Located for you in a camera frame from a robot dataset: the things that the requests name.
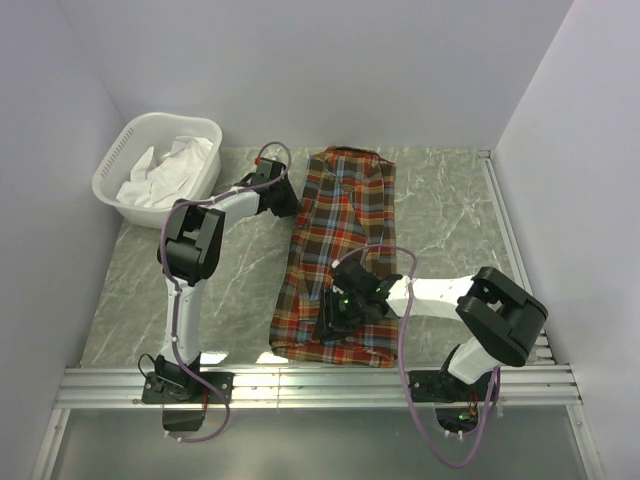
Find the red brown plaid shirt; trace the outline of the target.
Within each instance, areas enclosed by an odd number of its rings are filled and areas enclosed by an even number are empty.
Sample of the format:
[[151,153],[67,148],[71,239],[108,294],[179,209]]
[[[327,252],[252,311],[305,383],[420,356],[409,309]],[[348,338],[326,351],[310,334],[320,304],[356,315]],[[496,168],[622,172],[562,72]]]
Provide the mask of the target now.
[[308,159],[285,277],[269,329],[280,357],[387,368],[397,359],[398,326],[367,320],[349,333],[317,338],[331,264],[349,255],[383,279],[396,271],[395,165],[378,153],[332,146]]

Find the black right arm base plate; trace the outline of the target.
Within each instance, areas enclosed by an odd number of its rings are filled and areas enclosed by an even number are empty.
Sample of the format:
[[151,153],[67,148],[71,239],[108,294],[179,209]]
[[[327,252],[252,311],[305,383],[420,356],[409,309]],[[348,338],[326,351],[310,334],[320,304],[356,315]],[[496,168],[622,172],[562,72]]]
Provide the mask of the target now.
[[466,384],[445,371],[411,370],[408,373],[411,399],[417,403],[458,403],[483,399],[491,373]]

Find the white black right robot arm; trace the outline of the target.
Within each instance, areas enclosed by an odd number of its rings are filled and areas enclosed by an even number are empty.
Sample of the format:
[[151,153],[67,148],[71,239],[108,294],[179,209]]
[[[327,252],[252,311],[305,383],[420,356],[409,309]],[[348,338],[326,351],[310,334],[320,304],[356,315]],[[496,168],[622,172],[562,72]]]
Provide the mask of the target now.
[[402,314],[459,320],[468,328],[470,339],[449,353],[439,372],[413,381],[429,402],[461,402],[487,388],[494,368],[523,366],[548,318],[539,300],[493,267],[454,279],[379,278],[359,261],[345,260],[333,264],[330,278],[313,333],[320,342]]

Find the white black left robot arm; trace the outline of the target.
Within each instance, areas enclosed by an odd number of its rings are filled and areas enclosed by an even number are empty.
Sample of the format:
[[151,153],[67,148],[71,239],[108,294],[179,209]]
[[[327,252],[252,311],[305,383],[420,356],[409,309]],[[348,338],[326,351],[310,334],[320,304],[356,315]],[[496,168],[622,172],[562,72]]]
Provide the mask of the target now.
[[206,200],[179,200],[161,229],[157,257],[168,293],[166,333],[154,360],[156,379],[179,402],[195,399],[199,374],[198,330],[204,287],[215,272],[224,234],[266,210],[286,218],[298,211],[288,179],[290,165],[258,157],[256,169],[229,190]]

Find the white plastic laundry basket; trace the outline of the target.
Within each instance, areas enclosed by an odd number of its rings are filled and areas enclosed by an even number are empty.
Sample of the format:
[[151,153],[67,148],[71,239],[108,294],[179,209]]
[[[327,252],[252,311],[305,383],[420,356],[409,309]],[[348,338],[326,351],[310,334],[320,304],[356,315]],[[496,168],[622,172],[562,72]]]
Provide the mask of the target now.
[[221,170],[220,126],[206,118],[147,113],[130,121],[92,179],[102,203],[129,223],[159,229],[179,199],[208,198]]

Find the aluminium mounting rail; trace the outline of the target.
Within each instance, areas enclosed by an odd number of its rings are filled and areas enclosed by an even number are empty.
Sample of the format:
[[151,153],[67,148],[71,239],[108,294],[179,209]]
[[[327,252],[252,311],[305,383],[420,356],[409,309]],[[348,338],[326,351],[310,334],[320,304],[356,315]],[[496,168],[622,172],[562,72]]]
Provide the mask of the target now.
[[[212,367],[229,372],[232,381],[222,391],[233,409],[400,408],[406,405],[395,369],[310,365],[249,365]],[[54,400],[57,409],[199,409],[199,400],[177,403],[151,396],[134,368],[68,369]],[[527,365],[504,368],[500,406],[580,405],[582,398],[570,367]]]

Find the white crumpled shirt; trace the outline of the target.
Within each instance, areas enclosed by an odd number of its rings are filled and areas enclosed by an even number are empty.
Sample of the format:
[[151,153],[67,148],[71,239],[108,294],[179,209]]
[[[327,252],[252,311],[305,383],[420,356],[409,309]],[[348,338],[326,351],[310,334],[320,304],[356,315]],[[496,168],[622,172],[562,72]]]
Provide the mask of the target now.
[[149,147],[132,167],[116,200],[125,205],[160,209],[184,198],[201,175],[213,143],[203,137],[178,136],[171,149],[156,154]]

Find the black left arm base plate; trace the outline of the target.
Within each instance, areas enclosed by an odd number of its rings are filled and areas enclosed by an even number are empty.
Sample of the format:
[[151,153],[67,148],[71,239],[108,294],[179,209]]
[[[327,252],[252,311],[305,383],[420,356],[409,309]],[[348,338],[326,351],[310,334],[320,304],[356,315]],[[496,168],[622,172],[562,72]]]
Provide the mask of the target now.
[[231,400],[234,374],[226,371],[202,372],[200,376],[215,387],[220,396],[191,377],[181,386],[149,373],[143,387],[141,403],[146,405],[222,404]]

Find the aluminium right side rail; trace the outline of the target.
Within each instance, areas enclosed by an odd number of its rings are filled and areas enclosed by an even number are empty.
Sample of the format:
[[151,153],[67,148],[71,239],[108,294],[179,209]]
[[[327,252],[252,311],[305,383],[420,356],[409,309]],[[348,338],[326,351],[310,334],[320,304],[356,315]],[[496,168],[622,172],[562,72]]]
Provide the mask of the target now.
[[[482,163],[482,169],[496,213],[501,236],[505,245],[509,265],[513,273],[514,281],[527,293],[533,294],[531,284],[525,269],[523,258],[515,237],[506,203],[502,195],[498,178],[492,163],[490,150],[479,150],[478,158]],[[532,350],[531,360],[538,365],[555,365],[557,360],[551,350],[548,336],[544,329],[541,330],[536,345]]]

